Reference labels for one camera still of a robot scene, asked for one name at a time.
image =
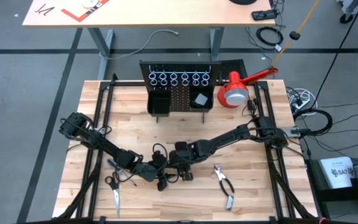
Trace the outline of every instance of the wooden table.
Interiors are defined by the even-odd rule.
[[[85,82],[78,106],[79,112],[91,118],[94,115],[99,84],[99,81]],[[271,80],[268,84],[277,126],[293,126],[283,80]],[[253,98],[253,89],[249,89],[250,97]],[[205,114],[205,124],[201,122],[201,113],[171,113],[169,117],[160,118],[156,123],[155,118],[147,113],[146,104],[147,92],[144,86],[115,86],[109,115],[112,132],[107,135],[107,138],[118,147],[143,154],[144,161],[151,160],[152,146],[156,142],[171,151],[176,141],[210,139],[250,120],[250,116],[241,115],[242,107],[223,108],[215,98],[214,108]],[[289,146],[300,151],[296,144],[290,143]],[[68,152],[54,217],[66,209],[79,191],[86,153],[87,149],[83,146],[75,147]],[[111,157],[105,153],[95,220],[99,220],[102,215],[108,220],[116,219],[113,192],[104,183],[104,178],[112,173],[112,169],[106,163],[107,158]],[[285,149],[283,158],[292,191],[306,209],[316,215],[303,158]],[[224,209],[227,198],[222,193],[213,171],[214,164],[221,166],[223,173],[231,180],[236,190],[231,212]],[[264,144],[253,141],[237,142],[216,151],[208,160],[192,165],[191,169],[193,181],[180,180],[175,184],[169,184],[163,192],[157,190],[156,181],[146,182],[138,176],[133,177],[138,187],[130,182],[123,183],[120,189],[120,220],[268,220],[269,216],[275,215]],[[85,212],[88,211],[89,195],[90,191],[85,200]],[[280,195],[284,214],[288,215],[281,189]]]
[[[84,0],[33,0],[24,19],[27,27],[86,27],[104,57],[110,56],[114,31],[106,39],[99,27],[214,27],[210,31],[211,58],[219,60],[226,26],[274,26],[273,19],[254,21],[251,12],[270,9],[269,0],[241,6],[229,0],[99,0],[94,8]],[[101,59],[98,80],[104,79],[107,60]]]

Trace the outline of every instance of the butcher block tabletop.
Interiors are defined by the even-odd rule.
[[[93,118],[100,83],[85,81],[78,112]],[[283,80],[269,80],[268,85],[277,127],[292,127],[294,122]],[[252,86],[249,86],[249,91],[250,98],[255,98]],[[107,100],[107,94],[104,95],[99,127],[103,121]],[[163,144],[169,152],[174,150],[174,143],[177,141],[211,139],[247,123],[251,116],[248,116],[247,109],[242,115],[242,110],[243,106],[236,109],[224,108],[215,97],[213,109],[205,114],[205,124],[202,123],[202,113],[170,113],[167,118],[159,118],[157,123],[156,119],[147,113],[147,91],[144,86],[115,86],[108,123],[112,131],[106,138],[117,147],[144,155],[144,161],[147,162],[151,160],[152,146],[155,143]],[[70,146],[76,144],[78,142],[72,141]],[[296,144],[290,143],[289,147],[300,151]],[[84,146],[74,147],[68,151],[53,212],[54,217],[59,216],[78,193],[86,153],[87,148]],[[93,162],[96,160],[96,154],[95,150]],[[95,220],[99,220],[100,216],[107,217],[107,220],[117,220],[113,191],[104,182],[113,172],[106,162],[109,158],[111,156],[104,153]],[[303,158],[291,150],[284,149],[283,159],[290,188],[306,209],[317,215]],[[215,164],[221,167],[223,174],[232,182],[236,191],[231,212],[225,209],[227,197],[220,189],[218,177],[213,170]],[[175,184],[168,184],[162,192],[157,190],[157,180],[147,182],[136,175],[132,180],[137,187],[129,181],[122,183],[120,220],[265,221],[269,220],[269,216],[276,215],[263,143],[239,141],[217,150],[206,161],[193,164],[191,170],[193,181],[179,180]],[[281,188],[279,191],[283,212],[288,216],[284,194]],[[88,212],[90,194],[89,190],[84,215]]]

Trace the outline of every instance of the pegboard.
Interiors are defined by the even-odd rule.
[[[169,92],[171,112],[208,112],[191,105],[193,93],[213,93],[220,62],[142,62],[147,93]]]

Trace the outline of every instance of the floor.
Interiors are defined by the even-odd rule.
[[[284,42],[288,41],[289,32],[300,25],[313,2],[304,0],[285,3],[283,24],[286,28],[282,30]],[[15,223],[17,220],[76,32],[76,29],[22,27],[30,4],[31,0],[21,1],[20,4],[0,0],[0,223]],[[280,72],[277,78],[284,79],[293,88],[306,88],[316,93],[335,56],[334,49],[339,47],[349,27],[349,24],[339,23],[340,16],[341,7],[335,0],[321,1],[302,30],[301,39],[279,60],[277,68]],[[180,35],[157,34],[147,48],[197,50],[187,54],[175,54],[173,51],[156,54],[155,50],[151,50],[113,60],[109,74],[114,72],[120,79],[140,79],[139,60],[209,60],[210,55],[205,51],[209,46],[208,28],[172,29]],[[115,29],[114,48],[120,49],[118,52],[121,53],[130,52],[128,49],[138,49],[155,30]],[[250,30],[254,38],[255,30]],[[274,35],[264,36],[274,40]],[[221,47],[224,53],[220,54],[220,59],[244,59],[248,74],[258,72],[269,64],[268,59],[255,52],[255,47],[248,43],[248,35],[243,27],[227,28]],[[95,49],[87,30],[83,30],[78,48]],[[242,49],[243,53],[233,53],[235,48]],[[318,99],[319,105],[358,102],[358,19],[343,48],[348,51],[339,54]],[[35,54],[39,52],[34,49],[52,50],[44,51],[45,54]],[[98,67],[97,54],[75,55],[57,118],[66,117],[76,110],[83,81],[96,79]],[[332,114],[334,121],[338,121],[358,113],[358,105],[326,110]],[[307,117],[306,122],[312,128],[324,125],[318,116]],[[48,220],[52,215],[68,146],[68,141],[57,132],[58,125],[56,122],[51,126],[52,137],[27,221]],[[334,127],[335,131],[347,129],[358,129],[358,116]],[[340,156],[336,152],[321,149],[312,139],[306,140],[312,159]],[[325,135],[320,140],[334,148],[346,147],[358,143],[358,132]],[[358,157],[358,147],[341,152]],[[343,215],[335,220],[358,222],[358,208],[352,205],[333,205],[332,211],[332,217]]]

